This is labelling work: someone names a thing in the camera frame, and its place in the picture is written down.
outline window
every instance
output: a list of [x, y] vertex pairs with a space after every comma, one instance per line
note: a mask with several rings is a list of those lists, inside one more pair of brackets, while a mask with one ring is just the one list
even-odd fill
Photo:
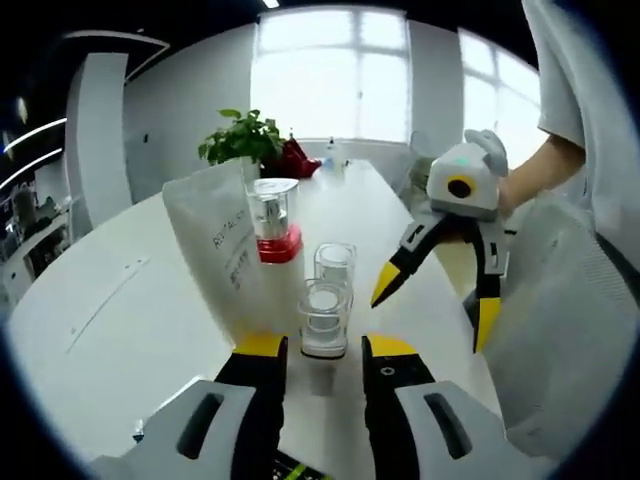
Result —
[[495, 131], [509, 168], [520, 166], [546, 140], [538, 130], [538, 73], [506, 50], [460, 31], [464, 68], [464, 128]]
[[251, 108], [282, 135], [406, 142], [409, 46], [403, 13], [305, 8], [261, 17]]

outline white shirt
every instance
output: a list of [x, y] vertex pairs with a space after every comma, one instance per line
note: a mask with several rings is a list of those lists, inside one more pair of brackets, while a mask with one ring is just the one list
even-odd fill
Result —
[[606, 47], [557, 1], [523, 6], [538, 52], [539, 127], [585, 148], [595, 229], [640, 270], [640, 141]]

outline ceiling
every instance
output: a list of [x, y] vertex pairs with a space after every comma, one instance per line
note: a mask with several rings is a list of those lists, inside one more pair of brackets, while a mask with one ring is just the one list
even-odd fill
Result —
[[[74, 73], [90, 51], [127, 51], [138, 65], [153, 46], [113, 39], [64, 39], [78, 30], [139, 33], [162, 40], [175, 53], [198, 40], [253, 22], [267, 8], [262, 0], [112, 0], [79, 2], [57, 0], [30, 4], [11, 0], [2, 17], [11, 31], [2, 29], [3, 88], [0, 92], [0, 130], [16, 138], [65, 115], [67, 92]], [[456, 30], [475, 32], [511, 50], [535, 65], [536, 55], [520, 0], [280, 0], [281, 7], [318, 4], [366, 4], [405, 10], [409, 19]], [[28, 120], [17, 115], [16, 99], [27, 104]], [[14, 159], [0, 161], [0, 181], [38, 156], [64, 144], [64, 129], [38, 135], [14, 151]]]

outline white paper bag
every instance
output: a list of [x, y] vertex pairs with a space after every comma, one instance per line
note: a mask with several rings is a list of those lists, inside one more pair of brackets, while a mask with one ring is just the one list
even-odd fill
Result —
[[237, 344], [268, 329], [260, 259], [239, 160], [164, 185], [173, 231], [212, 316]]

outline white wall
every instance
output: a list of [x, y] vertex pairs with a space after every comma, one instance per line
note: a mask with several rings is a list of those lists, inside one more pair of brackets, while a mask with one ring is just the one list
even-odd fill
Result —
[[[218, 110], [249, 110], [254, 30], [255, 25], [246, 25], [203, 40], [127, 85], [124, 118], [130, 172], [149, 175], [147, 183], [161, 188], [168, 180], [207, 166], [198, 158], [198, 145], [228, 125]], [[146, 144], [141, 143], [145, 135]]]
[[429, 135], [438, 156], [462, 140], [464, 77], [458, 34], [409, 22], [413, 129]]
[[69, 132], [77, 132], [80, 118], [77, 114], [80, 108], [80, 86], [85, 65], [82, 64], [76, 72], [67, 98], [67, 124], [65, 126], [64, 155], [65, 169], [67, 171], [67, 185], [71, 204], [69, 209], [69, 233], [71, 241], [86, 235], [91, 231], [91, 220], [87, 211], [87, 204], [82, 189], [82, 177], [80, 176], [80, 157], [78, 155], [77, 136], [69, 136]]
[[51, 197], [58, 205], [63, 205], [69, 195], [67, 178], [65, 173], [64, 154], [60, 159], [40, 167], [35, 171], [36, 194], [38, 202], [42, 205], [47, 197]]
[[[93, 228], [132, 205], [122, 119], [126, 67], [126, 54], [87, 55], [68, 100], [67, 167], [79, 170], [80, 189]], [[71, 177], [77, 182], [78, 175], [69, 176], [70, 182]]]
[[[462, 137], [458, 35], [413, 21], [409, 27], [413, 129], [427, 131], [434, 149], [443, 152]], [[203, 40], [125, 88], [125, 145], [134, 198], [146, 198], [165, 181], [205, 168], [206, 163], [198, 159], [198, 144], [228, 124], [217, 110], [250, 108], [254, 33], [252, 24]], [[143, 144], [145, 134], [149, 137]], [[322, 156], [325, 147], [326, 141], [302, 143], [312, 157]], [[346, 142], [343, 148], [351, 158], [371, 160], [390, 183], [413, 158], [406, 145]]]

